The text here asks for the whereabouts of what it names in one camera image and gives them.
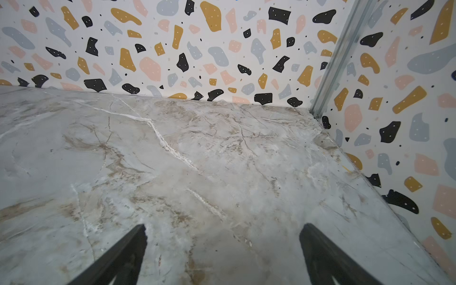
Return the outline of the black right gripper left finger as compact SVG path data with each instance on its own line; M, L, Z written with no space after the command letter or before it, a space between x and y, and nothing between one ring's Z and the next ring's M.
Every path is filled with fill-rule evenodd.
M147 248L146 227L138 224L70 281L71 285L135 285Z

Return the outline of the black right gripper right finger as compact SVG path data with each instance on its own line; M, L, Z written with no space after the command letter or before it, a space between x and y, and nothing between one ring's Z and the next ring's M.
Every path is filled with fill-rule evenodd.
M379 285L381 282L349 257L311 223L304 225L299 242L313 285Z

